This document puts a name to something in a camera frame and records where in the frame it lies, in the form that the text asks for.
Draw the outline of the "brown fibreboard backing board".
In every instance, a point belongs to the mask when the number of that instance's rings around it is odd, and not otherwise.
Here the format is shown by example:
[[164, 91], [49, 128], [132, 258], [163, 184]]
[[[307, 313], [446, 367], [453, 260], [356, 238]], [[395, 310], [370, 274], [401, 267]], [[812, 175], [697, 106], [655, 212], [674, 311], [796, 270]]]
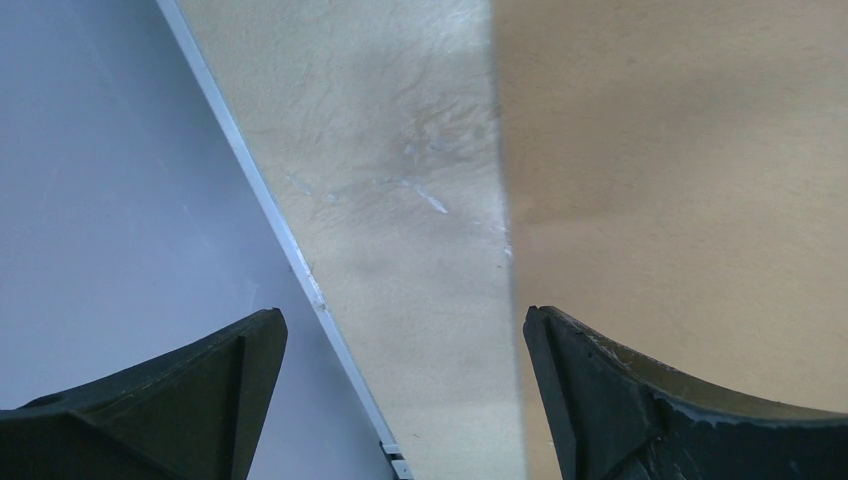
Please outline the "brown fibreboard backing board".
[[847, 5], [496, 1], [528, 471], [566, 479], [523, 335], [550, 306], [847, 418]]

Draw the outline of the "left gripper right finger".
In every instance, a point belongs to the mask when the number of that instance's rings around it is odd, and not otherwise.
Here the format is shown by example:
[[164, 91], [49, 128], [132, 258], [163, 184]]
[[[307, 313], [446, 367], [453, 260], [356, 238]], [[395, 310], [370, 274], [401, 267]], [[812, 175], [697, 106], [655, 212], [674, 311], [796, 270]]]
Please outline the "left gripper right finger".
[[523, 335], [566, 479], [843, 479], [847, 418], [704, 381], [561, 310]]

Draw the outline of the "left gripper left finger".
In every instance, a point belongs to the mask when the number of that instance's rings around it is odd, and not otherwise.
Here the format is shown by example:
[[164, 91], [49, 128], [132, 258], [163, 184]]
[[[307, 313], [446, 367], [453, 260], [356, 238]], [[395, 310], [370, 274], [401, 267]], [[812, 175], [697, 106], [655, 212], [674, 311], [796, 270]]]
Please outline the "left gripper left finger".
[[1, 414], [5, 479], [244, 479], [284, 357], [278, 309]]

